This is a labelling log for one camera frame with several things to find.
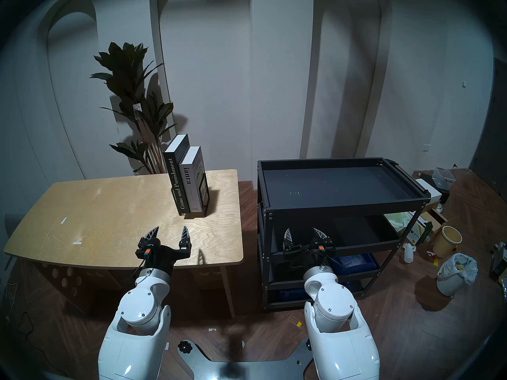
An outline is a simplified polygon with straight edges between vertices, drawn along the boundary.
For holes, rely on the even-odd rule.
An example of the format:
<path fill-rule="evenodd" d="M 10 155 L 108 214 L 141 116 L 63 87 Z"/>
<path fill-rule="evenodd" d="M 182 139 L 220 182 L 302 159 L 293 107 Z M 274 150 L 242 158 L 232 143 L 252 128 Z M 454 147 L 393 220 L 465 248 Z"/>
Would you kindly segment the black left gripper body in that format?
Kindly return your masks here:
<path fill-rule="evenodd" d="M 145 244 L 136 249 L 136 257 L 144 261 L 143 270 L 157 269 L 171 276 L 174 263 L 190 257 L 191 249 L 173 249 L 160 244 Z"/>

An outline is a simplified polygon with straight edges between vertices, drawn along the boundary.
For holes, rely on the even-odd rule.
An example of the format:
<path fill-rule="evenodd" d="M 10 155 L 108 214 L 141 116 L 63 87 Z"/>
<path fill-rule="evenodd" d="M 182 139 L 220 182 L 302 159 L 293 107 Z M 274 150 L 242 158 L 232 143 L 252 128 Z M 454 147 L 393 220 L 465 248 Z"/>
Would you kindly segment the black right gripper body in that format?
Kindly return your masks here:
<path fill-rule="evenodd" d="M 329 258 L 336 255 L 334 250 L 315 250 L 312 245 L 297 245 L 292 250 L 283 250 L 284 260 L 289 262 L 288 271 L 307 271 L 313 267 L 330 266 Z"/>

